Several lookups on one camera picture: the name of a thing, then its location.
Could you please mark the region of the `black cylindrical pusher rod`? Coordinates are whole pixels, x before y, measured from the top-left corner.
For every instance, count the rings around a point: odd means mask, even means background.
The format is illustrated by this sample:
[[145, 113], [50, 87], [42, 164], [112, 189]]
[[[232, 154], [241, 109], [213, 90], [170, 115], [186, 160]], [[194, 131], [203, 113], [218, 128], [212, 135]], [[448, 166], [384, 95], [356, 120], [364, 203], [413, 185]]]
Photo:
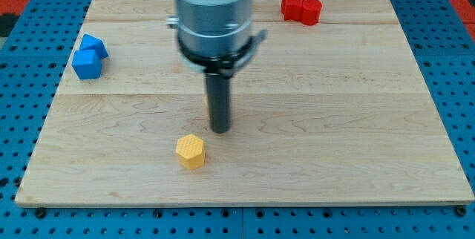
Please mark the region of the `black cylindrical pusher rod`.
[[226, 133], [231, 126], [230, 80], [206, 74], [205, 85], [210, 128], [217, 134]]

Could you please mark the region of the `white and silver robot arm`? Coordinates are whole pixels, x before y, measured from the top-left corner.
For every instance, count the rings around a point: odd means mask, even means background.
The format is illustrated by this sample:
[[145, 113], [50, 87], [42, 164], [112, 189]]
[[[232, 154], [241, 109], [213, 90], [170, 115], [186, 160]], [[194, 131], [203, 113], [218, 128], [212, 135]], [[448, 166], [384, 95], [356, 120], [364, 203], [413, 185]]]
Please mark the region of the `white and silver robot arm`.
[[232, 77], [249, 63], [266, 31], [252, 32], [252, 0], [175, 0], [167, 20], [177, 30], [180, 55], [205, 76], [209, 125], [222, 134], [231, 126]]

